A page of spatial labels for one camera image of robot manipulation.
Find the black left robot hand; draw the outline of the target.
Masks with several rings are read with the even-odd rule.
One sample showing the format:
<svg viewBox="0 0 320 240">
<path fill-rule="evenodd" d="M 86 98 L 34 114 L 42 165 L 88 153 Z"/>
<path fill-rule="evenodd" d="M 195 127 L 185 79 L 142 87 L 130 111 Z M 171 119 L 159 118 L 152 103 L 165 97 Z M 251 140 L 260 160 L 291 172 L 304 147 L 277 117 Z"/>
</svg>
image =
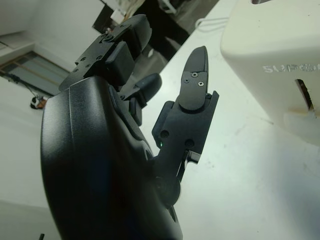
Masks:
<svg viewBox="0 0 320 240">
<path fill-rule="evenodd" d="M 188 163 L 202 155 L 219 94 L 208 92 L 205 46 L 182 71 L 151 131 L 153 155 L 140 130 L 142 109 L 159 91 L 151 74 L 123 86 L 148 44 L 144 14 L 98 36 L 44 108 L 40 162 L 48 205 L 63 240 L 181 240 L 174 208 Z"/>
</svg>

